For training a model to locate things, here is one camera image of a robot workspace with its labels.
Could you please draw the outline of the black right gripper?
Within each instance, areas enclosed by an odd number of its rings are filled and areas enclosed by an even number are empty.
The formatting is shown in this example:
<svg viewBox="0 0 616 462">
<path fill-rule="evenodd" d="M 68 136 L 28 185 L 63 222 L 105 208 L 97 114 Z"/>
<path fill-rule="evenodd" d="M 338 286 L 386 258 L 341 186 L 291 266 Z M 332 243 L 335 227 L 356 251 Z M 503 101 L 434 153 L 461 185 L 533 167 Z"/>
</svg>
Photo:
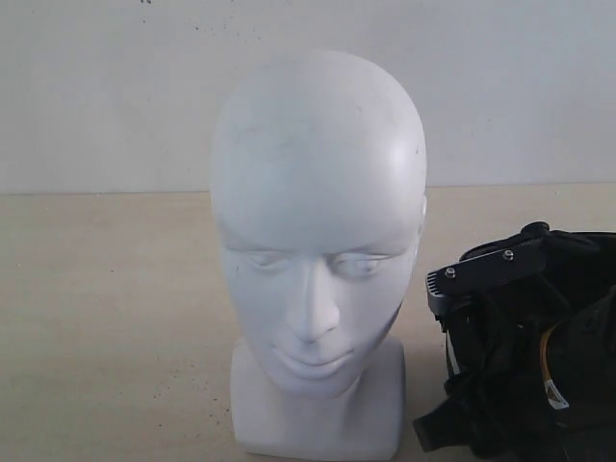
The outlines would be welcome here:
<svg viewBox="0 0 616 462">
<path fill-rule="evenodd" d="M 478 458 L 615 458 L 615 287 L 564 295 L 531 284 L 539 244 L 506 245 L 429 272 L 427 305 L 451 311 L 451 403 L 413 421 L 424 452 Z"/>
</svg>

